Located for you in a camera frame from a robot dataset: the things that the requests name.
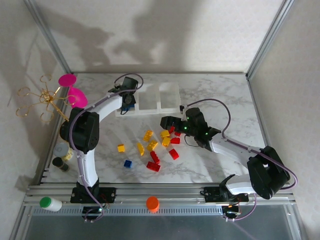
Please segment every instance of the marble surface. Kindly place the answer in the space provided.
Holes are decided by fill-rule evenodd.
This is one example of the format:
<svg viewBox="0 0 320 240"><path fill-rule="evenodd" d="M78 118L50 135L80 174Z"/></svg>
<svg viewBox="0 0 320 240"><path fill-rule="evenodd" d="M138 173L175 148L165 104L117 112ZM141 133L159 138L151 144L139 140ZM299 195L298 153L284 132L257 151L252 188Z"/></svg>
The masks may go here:
<svg viewBox="0 0 320 240"><path fill-rule="evenodd" d="M82 73L77 77L75 86L86 94L89 103L101 97L113 87L113 82L120 74ZM254 105L244 74L142 74L145 83L176 82L182 104L192 103L204 98L217 98L229 107L231 125L226 135L251 146L263 147L264 142ZM223 106L213 101L196 105L203 112L208 125L223 129L228 115ZM181 135L181 144L174 145L180 157L173 160L161 145L161 117L165 115L121 116L114 113L100 123L100 139L95 150L95 166L101 183L204 183L222 181L230 174L241 175L248 170L226 156L209 152L200 147L186 145ZM153 139L159 142L155 149L160 158L160 171L146 168L152 161L145 150L140 156L137 142L147 146L142 140L146 130L154 132ZM186 138L194 144L191 137ZM117 146L125 145L125 152L119 153ZM125 160L133 162L132 168L124 167ZM78 172L76 158L68 162L70 170L62 172L52 164L43 182L76 182Z"/></svg>

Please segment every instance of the orange cap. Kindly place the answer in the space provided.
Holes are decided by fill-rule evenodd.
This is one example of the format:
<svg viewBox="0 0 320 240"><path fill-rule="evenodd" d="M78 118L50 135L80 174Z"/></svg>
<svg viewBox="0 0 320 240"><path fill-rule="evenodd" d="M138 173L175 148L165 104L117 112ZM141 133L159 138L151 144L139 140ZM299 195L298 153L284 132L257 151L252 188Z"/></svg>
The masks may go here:
<svg viewBox="0 0 320 240"><path fill-rule="evenodd" d="M146 200L146 207L150 212L156 213L159 210L159 200L155 196L151 196Z"/></svg>

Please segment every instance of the white bottle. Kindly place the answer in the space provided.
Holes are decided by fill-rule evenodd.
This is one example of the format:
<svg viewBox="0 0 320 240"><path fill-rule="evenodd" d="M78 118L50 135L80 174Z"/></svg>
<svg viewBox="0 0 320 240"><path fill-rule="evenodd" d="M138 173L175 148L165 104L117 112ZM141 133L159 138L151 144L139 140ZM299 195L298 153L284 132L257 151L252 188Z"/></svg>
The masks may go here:
<svg viewBox="0 0 320 240"><path fill-rule="evenodd" d="M57 212L62 208L62 201L48 196L43 197L39 204L41 208L52 212Z"/></svg>

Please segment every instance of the plastic organizer tray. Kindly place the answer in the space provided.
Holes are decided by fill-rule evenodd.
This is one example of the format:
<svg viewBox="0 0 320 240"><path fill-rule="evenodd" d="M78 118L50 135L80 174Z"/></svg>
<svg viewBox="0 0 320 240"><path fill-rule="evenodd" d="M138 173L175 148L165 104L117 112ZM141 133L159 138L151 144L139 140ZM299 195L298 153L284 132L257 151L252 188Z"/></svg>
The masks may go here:
<svg viewBox="0 0 320 240"><path fill-rule="evenodd" d="M134 107L124 115L120 115L121 110L118 109L115 111L117 117L180 112L179 86L175 82L145 83L134 93L134 97Z"/></svg>

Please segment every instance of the toy brick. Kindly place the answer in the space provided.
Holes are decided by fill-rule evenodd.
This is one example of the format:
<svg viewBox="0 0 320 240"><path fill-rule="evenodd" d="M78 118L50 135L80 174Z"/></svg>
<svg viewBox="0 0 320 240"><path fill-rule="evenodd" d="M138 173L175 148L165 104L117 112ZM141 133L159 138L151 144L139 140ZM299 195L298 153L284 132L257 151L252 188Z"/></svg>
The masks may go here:
<svg viewBox="0 0 320 240"><path fill-rule="evenodd" d="M151 131L151 130L146 131L146 132L145 132L145 135L144 135L144 137L143 137L143 140L146 141L146 142L149 142L149 141L150 141L150 138L151 138L151 136L152 136L153 133L154 133L154 132Z"/></svg>
<svg viewBox="0 0 320 240"><path fill-rule="evenodd" d="M163 141L162 141L162 146L164 146L164 147L168 147L169 146L169 144L170 144L170 138L169 137L164 137L163 138Z"/></svg>
<svg viewBox="0 0 320 240"><path fill-rule="evenodd" d="M164 130L164 131L161 132L160 135L161 135L162 138L165 138L165 137L169 137L169 136L170 136L170 133L169 133L168 130Z"/></svg>
<svg viewBox="0 0 320 240"><path fill-rule="evenodd" d="M169 154L171 155L171 157L173 158L173 160L176 160L177 158L179 158L179 154L177 153L176 150L172 149L169 151Z"/></svg>
<svg viewBox="0 0 320 240"><path fill-rule="evenodd" d="M152 152L156 146L157 146L158 142L156 140L152 140L149 145L146 147L146 149L149 150L149 152Z"/></svg>
<svg viewBox="0 0 320 240"><path fill-rule="evenodd" d="M172 134L174 131L175 131L175 127L174 126L170 127L169 134Z"/></svg>
<svg viewBox="0 0 320 240"><path fill-rule="evenodd" d="M149 161L148 164L146 165L147 169L150 169L150 170L155 171L155 172L159 172L160 167L161 167L160 165L158 165L158 164L156 164L156 163L154 163L152 161Z"/></svg>
<svg viewBox="0 0 320 240"><path fill-rule="evenodd" d="M144 153L145 153L145 149L144 149L144 146L142 146L142 144L140 142L138 142L137 144L137 147L138 147L138 150L140 152L140 155L143 156Z"/></svg>
<svg viewBox="0 0 320 240"><path fill-rule="evenodd" d="M170 141L171 144L180 144L180 138L179 137L174 137Z"/></svg>
<svg viewBox="0 0 320 240"><path fill-rule="evenodd" d="M132 161L125 160L124 165L125 168L130 169L132 166Z"/></svg>
<svg viewBox="0 0 320 240"><path fill-rule="evenodd" d="M125 152L125 145L124 144L119 144L118 145L118 152L119 153L124 153Z"/></svg>
<svg viewBox="0 0 320 240"><path fill-rule="evenodd" d="M151 151L150 155L151 155L151 158L153 159L155 164L159 164L160 163L160 159L159 159L159 157L157 156L157 154L154 151Z"/></svg>

